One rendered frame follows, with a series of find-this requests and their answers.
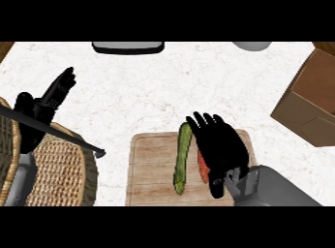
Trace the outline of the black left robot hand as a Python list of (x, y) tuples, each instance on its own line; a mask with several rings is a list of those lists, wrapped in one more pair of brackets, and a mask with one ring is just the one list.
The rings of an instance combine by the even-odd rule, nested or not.
[[(67, 68), (54, 80), (41, 98), (35, 98), (29, 92), (23, 92), (18, 95), (14, 110), (43, 124), (49, 125), (52, 123), (57, 110), (67, 99), (70, 90), (76, 85), (74, 78), (76, 75), (73, 73), (73, 68)], [(23, 136), (21, 153), (27, 154), (35, 150), (42, 142), (45, 132), (32, 128), (24, 123), (20, 124), (20, 130)]]

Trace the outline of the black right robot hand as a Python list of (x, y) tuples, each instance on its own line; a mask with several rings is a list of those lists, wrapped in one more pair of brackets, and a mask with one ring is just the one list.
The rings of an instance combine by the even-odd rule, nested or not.
[(229, 178), (237, 183), (250, 172), (248, 149), (234, 127), (217, 114), (209, 115), (195, 111), (186, 121), (210, 168), (211, 195), (220, 199), (225, 195), (225, 179)]

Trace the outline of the orange sweet potato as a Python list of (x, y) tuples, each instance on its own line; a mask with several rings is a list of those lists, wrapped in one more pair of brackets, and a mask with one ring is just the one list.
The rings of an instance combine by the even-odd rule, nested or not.
[(200, 150), (198, 150), (198, 165), (200, 165), (201, 178), (203, 178), (204, 183), (207, 184), (210, 181), (210, 178), (209, 178), (210, 168), (207, 166), (206, 159), (204, 159), (204, 156)]

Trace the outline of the pale wooden cutting board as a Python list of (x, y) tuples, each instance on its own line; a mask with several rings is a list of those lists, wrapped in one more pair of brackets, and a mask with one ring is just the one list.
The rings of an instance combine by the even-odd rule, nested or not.
[(126, 204), (129, 206), (232, 206), (234, 199), (225, 193), (214, 199), (210, 186), (200, 174), (198, 146), (191, 141), (186, 185), (182, 195), (173, 187), (178, 154), (178, 132), (144, 133), (132, 139), (129, 156)]

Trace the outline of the brown cardboard box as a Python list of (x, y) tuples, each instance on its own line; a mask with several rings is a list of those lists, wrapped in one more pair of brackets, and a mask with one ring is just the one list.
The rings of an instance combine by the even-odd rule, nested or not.
[(270, 117), (315, 146), (335, 146), (335, 56), (316, 49)]

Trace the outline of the long green vegetable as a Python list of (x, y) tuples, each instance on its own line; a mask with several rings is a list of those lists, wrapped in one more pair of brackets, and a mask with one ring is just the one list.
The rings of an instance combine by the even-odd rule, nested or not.
[(179, 128), (178, 154), (176, 154), (176, 165), (175, 165), (175, 173), (173, 173), (173, 186), (178, 195), (182, 195), (185, 191), (186, 161), (188, 161), (191, 140), (192, 140), (192, 129), (189, 123), (185, 122)]

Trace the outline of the dark grey metal rod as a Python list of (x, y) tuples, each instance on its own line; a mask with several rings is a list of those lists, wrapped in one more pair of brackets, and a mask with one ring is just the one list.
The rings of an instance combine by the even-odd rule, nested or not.
[(97, 147), (95, 145), (92, 145), (82, 139), (77, 139), (76, 137), (73, 137), (71, 135), (69, 135), (67, 133), (64, 133), (63, 131), (51, 127), (49, 125), (43, 124), (41, 121), (35, 120), (24, 114), (18, 113), (13, 109), (4, 107), (2, 105), (0, 105), (0, 115), (18, 121), (20, 123), (26, 124), (29, 127), (35, 128), (38, 131), (42, 131), (57, 136), (58, 138), (70, 141), (71, 143), (80, 145), (82, 147), (91, 149), (95, 152), (97, 158), (102, 158), (107, 155), (107, 151), (102, 148)]

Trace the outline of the grey appliance with black rim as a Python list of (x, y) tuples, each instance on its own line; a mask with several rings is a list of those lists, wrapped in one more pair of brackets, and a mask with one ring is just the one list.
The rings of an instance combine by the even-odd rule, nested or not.
[(117, 55), (141, 55), (160, 53), (166, 48), (164, 42), (94, 42), (97, 52)]

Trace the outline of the grey round object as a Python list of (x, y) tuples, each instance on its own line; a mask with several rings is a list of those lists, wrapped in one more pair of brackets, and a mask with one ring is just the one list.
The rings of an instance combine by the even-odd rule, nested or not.
[(269, 48), (270, 42), (235, 42), (241, 49), (248, 51), (263, 51)]

